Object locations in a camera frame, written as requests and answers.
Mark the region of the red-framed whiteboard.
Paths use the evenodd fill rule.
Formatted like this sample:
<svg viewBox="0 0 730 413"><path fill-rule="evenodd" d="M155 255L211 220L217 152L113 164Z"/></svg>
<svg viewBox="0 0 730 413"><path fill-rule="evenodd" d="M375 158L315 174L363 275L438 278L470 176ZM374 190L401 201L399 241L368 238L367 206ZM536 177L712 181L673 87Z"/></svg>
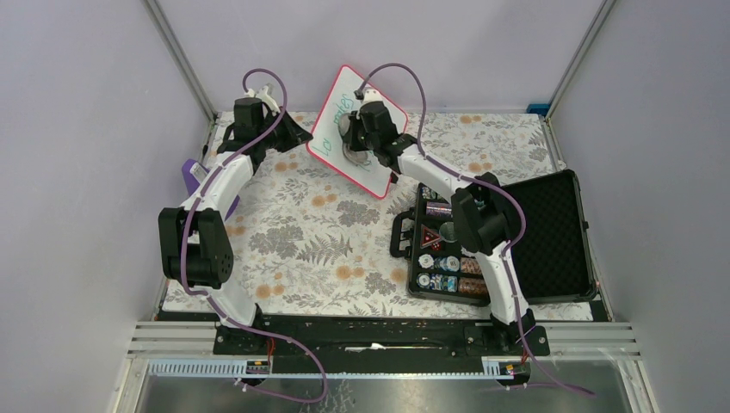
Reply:
<svg viewBox="0 0 730 413"><path fill-rule="evenodd" d="M382 200L391 185L392 171L366 146L364 125L356 118L362 102L356 99L355 90L362 82L363 76L350 66L339 69L306 148L325 166Z"/></svg>

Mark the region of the translucent silicone sponge eraser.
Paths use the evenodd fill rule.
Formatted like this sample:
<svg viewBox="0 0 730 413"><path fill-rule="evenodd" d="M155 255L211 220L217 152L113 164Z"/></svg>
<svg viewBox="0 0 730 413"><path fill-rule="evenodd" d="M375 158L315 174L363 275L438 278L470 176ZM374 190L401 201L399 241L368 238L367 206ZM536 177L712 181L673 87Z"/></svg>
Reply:
<svg viewBox="0 0 730 413"><path fill-rule="evenodd" d="M342 152L345 158L355 165L366 165L368 163L366 131L357 112L342 114L337 121L337 130L343 141Z"/></svg>

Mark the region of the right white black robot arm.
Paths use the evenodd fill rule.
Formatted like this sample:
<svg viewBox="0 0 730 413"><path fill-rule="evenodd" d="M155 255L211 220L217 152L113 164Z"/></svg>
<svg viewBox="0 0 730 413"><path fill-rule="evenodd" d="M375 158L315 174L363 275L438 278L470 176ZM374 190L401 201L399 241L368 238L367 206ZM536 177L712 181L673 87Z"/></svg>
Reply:
<svg viewBox="0 0 730 413"><path fill-rule="evenodd" d="M457 240L474 255L486 283L495 346L505 354L517 353L535 326L511 254L526 230L519 203L495 176L467 176L428 154L419 137L398 130L383 102L362 104L342 115L337 127L351 158L373 153L380 165L421 182L449 202Z"/></svg>

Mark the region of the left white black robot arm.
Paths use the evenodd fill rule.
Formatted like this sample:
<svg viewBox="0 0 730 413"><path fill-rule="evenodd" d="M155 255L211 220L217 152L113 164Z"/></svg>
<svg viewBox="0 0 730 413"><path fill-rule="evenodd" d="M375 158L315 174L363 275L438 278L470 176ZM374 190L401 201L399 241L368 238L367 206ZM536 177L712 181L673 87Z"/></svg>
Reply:
<svg viewBox="0 0 730 413"><path fill-rule="evenodd" d="M248 354L264 348L268 333L255 323L260 308L254 300L226 284L234 267L226 218L269 150L284 153L311 139L274 99L239 98L203 181L180 206L158 215L164 276L205 299L225 326L236 328L233 340Z"/></svg>

